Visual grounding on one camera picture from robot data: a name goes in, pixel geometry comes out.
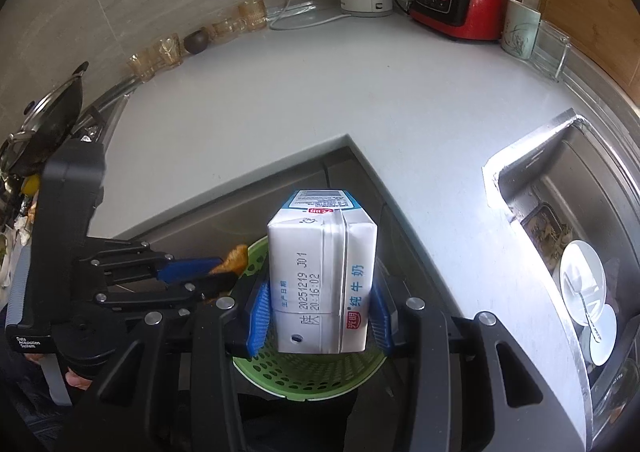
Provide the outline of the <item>person's left hand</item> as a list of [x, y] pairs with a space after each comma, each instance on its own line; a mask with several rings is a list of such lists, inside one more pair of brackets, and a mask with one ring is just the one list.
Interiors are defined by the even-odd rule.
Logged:
[[[58, 362], [56, 362], [56, 359], [52, 354], [24, 354], [24, 357], [30, 362], [40, 365], [43, 370], [43, 374], [47, 378], [53, 377], [56, 380], [61, 374]], [[92, 384], [92, 380], [79, 376], [70, 368], [66, 370], [64, 377], [68, 386], [83, 391], [88, 390]]]

